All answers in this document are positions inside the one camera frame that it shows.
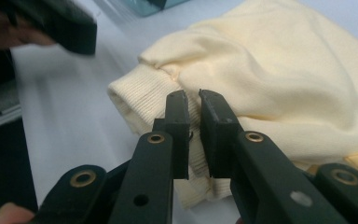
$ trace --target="white surface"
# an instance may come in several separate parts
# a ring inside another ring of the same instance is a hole
[[[107,85],[128,73],[137,55],[160,37],[219,16],[242,0],[191,0],[147,18],[131,16],[125,9],[106,15],[94,1],[77,2],[98,22],[95,57],[71,54],[59,46],[13,50],[39,203],[70,169],[95,164],[111,170],[131,157],[138,136],[109,100]],[[300,2],[358,37],[358,1]],[[187,211],[174,198],[173,223],[235,223],[238,216],[231,198]]]

